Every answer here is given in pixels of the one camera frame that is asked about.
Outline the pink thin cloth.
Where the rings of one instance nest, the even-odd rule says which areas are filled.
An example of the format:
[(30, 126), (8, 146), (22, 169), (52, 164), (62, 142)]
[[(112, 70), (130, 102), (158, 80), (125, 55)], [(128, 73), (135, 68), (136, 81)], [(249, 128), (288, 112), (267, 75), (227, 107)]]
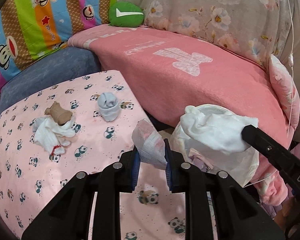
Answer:
[(190, 148), (189, 150), (189, 159), (193, 165), (197, 166), (203, 172), (209, 172), (213, 169), (213, 165), (194, 148)]

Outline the grey pink mesh cloth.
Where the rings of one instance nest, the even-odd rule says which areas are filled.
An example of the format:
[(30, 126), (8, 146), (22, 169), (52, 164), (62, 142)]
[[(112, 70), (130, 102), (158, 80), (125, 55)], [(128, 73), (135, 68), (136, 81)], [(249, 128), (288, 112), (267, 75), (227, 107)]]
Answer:
[(157, 169), (165, 170), (165, 143), (154, 126), (143, 119), (140, 120), (132, 133), (132, 141), (138, 150), (142, 163), (147, 163)]

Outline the grey floral bedding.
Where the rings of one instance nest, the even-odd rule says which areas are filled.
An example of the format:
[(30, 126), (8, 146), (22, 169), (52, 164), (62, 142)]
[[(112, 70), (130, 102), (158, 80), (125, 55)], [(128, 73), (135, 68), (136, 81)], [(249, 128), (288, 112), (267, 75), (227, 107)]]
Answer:
[(296, 32), (298, 0), (119, 0), (134, 3), (144, 24), (223, 47), (262, 67)]

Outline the pink blanket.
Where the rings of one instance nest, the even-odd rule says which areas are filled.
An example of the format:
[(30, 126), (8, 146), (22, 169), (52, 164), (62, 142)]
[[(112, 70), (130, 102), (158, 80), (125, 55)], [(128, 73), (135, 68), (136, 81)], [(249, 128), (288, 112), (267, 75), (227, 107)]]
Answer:
[(209, 42), (147, 27), (99, 25), (68, 39), (94, 52), (103, 70), (121, 72), (141, 107), (158, 121), (177, 126), (188, 105), (213, 104), (258, 118), (259, 128), (283, 147), (294, 131), (268, 73)]

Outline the pink floral pillow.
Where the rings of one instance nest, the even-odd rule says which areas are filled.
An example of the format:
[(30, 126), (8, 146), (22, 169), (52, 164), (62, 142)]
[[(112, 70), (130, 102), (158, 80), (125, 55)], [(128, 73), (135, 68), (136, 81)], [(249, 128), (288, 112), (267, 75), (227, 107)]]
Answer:
[(296, 129), (300, 120), (300, 96), (293, 77), (273, 54), (269, 59), (269, 78), (289, 125)]

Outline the white red-trimmed sock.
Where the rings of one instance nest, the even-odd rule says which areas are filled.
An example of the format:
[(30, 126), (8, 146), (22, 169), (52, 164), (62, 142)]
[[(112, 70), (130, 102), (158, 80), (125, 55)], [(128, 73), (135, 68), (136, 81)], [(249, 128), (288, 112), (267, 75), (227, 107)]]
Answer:
[(32, 125), (34, 143), (42, 146), (49, 155), (61, 155), (66, 152), (65, 147), (71, 144), (69, 138), (76, 135), (72, 129), (76, 118), (73, 116), (63, 126), (57, 124), (53, 118), (37, 118)]

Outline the grey rolled sock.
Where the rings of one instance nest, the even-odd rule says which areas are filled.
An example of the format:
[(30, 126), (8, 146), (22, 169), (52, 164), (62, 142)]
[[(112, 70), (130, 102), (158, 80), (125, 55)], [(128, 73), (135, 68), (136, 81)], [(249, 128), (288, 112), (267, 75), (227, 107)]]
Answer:
[(106, 122), (114, 121), (118, 117), (120, 111), (119, 101), (113, 93), (102, 93), (97, 100), (97, 105)]

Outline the colourful monkey print quilt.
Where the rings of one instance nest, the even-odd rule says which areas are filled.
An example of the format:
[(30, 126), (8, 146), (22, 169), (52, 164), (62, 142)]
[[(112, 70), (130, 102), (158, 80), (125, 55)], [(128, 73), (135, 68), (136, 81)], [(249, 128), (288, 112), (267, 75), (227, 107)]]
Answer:
[(116, 0), (6, 0), (0, 9), (0, 92), (75, 33), (108, 22)]

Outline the blue velvet stool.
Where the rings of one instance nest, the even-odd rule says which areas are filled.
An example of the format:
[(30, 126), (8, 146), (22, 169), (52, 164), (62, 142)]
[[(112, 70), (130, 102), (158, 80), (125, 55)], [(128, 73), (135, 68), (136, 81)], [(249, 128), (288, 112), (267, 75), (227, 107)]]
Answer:
[(77, 47), (60, 49), (32, 64), (4, 85), (0, 94), (0, 114), (36, 92), (100, 71), (100, 61), (92, 51)]

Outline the green checkmark cushion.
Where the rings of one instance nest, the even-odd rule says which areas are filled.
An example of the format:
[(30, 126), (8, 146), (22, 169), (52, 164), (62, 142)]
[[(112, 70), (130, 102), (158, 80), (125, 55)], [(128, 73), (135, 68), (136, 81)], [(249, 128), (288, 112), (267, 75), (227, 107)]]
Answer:
[(108, 19), (111, 26), (135, 28), (143, 24), (144, 13), (133, 3), (117, 2), (110, 7)]

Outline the white cloth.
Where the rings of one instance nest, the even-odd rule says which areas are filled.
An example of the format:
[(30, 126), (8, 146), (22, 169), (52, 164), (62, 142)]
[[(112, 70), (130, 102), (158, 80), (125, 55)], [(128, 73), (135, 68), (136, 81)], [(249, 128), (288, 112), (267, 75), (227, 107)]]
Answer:
[(210, 150), (230, 155), (249, 148), (241, 133), (245, 126), (257, 127), (258, 118), (237, 115), (217, 105), (186, 106), (180, 124), (191, 139)]

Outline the pink panda print cloth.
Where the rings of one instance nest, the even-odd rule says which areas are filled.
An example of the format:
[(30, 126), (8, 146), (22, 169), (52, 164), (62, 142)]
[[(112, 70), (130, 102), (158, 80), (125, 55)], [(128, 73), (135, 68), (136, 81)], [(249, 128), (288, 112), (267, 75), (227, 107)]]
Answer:
[[(97, 100), (113, 93), (118, 117), (106, 122)], [(32, 125), (58, 102), (76, 118), (66, 152), (50, 157), (33, 141)], [(116, 70), (79, 77), (19, 101), (0, 115), (0, 217), (18, 238), (79, 171), (96, 173), (133, 148), (132, 131), (146, 115)], [(133, 193), (120, 196), (122, 239), (184, 239), (185, 196), (168, 190), (166, 174), (140, 166)]]

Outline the tan ribbed sock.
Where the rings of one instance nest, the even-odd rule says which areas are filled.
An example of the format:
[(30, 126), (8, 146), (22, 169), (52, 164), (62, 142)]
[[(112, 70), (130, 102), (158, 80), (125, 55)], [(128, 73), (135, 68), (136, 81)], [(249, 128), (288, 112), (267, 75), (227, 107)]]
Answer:
[(56, 101), (51, 105), (51, 107), (48, 107), (45, 110), (44, 114), (50, 115), (59, 126), (63, 126), (72, 118), (72, 112), (63, 109), (60, 103)]

